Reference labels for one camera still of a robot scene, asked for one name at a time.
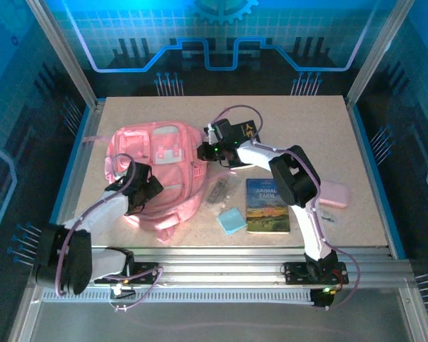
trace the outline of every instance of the pink object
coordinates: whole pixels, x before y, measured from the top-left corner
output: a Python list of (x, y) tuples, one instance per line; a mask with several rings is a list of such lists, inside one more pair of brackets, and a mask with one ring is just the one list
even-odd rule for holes
[(190, 219), (205, 194), (208, 164), (197, 158), (197, 147), (204, 133), (185, 123), (166, 121), (131, 125), (118, 130), (111, 138), (105, 159), (108, 182), (128, 168), (130, 160), (117, 158), (127, 153), (136, 162), (148, 164), (163, 186), (163, 191), (146, 203), (143, 212), (126, 216), (135, 227), (157, 230), (158, 240), (167, 242), (175, 226)]
[(320, 184), (320, 204), (345, 208), (349, 204), (349, 192), (347, 185), (323, 180)]

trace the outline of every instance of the table surface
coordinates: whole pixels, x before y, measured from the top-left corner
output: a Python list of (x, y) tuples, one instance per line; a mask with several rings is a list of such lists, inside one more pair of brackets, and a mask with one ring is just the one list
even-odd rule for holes
[[(325, 222), (329, 241), (338, 246), (385, 246), (387, 240), (370, 188), (357, 140), (342, 96), (210, 96), (210, 97), (127, 97), (107, 98), (97, 135), (112, 136), (126, 125), (162, 120), (183, 120), (203, 128), (221, 110), (246, 104), (257, 108), (264, 117), (260, 139), (266, 145), (288, 148), (300, 145), (323, 180), (341, 182), (350, 188), (346, 209), (321, 206), (335, 222)], [(231, 123), (253, 118), (245, 108), (232, 110)], [(107, 143), (93, 143), (84, 177), (76, 215), (94, 203), (108, 184), (104, 175)], [(237, 207), (245, 217), (245, 180), (271, 178), (266, 170), (253, 167), (238, 170), (243, 182), (226, 209)], [(93, 236), (93, 245), (115, 247), (301, 247), (302, 235), (290, 210), (289, 234), (249, 234), (245, 229), (227, 236), (216, 215), (205, 206), (187, 222), (179, 224), (166, 245), (155, 232), (144, 232), (118, 219), (108, 232)]]

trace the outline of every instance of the glass panel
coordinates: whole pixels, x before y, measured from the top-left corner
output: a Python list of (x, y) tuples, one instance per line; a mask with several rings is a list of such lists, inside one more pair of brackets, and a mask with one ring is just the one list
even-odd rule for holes
[(357, 106), (405, 253), (428, 274), (428, 1), (415, 1)]
[(177, 95), (158, 73), (184, 95), (345, 95), (395, 1), (48, 3), (106, 97)]
[(0, 1), (0, 341), (38, 239), (26, 223), (49, 220), (84, 108), (25, 1)]

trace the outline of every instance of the gear logo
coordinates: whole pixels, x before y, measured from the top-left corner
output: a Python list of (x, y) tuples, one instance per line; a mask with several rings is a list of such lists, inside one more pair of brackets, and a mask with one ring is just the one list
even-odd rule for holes
[(243, 20), (243, 15), (251, 14), (252, 6), (257, 5), (258, 0), (195, 0), (192, 11), (200, 20), (223, 25), (233, 24), (235, 19)]
[(0, 0), (0, 21), (12, 34), (24, 30), (29, 22), (25, 0)]

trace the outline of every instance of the book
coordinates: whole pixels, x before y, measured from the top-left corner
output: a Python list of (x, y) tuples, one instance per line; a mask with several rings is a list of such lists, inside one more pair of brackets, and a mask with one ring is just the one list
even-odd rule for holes
[(254, 234), (288, 234), (288, 205), (277, 193), (273, 179), (248, 179), (246, 186), (247, 232)]
[[(234, 136), (238, 137), (238, 146), (248, 141), (255, 134), (255, 132), (257, 132), (257, 127), (255, 127), (254, 120), (238, 123), (236, 125), (232, 125), (231, 127), (233, 129)], [(255, 139), (261, 143), (260, 137), (258, 135), (255, 137)], [(243, 162), (239, 161), (239, 158), (228, 160), (228, 166), (231, 170), (241, 170), (254, 167), (252, 164), (244, 164)]]

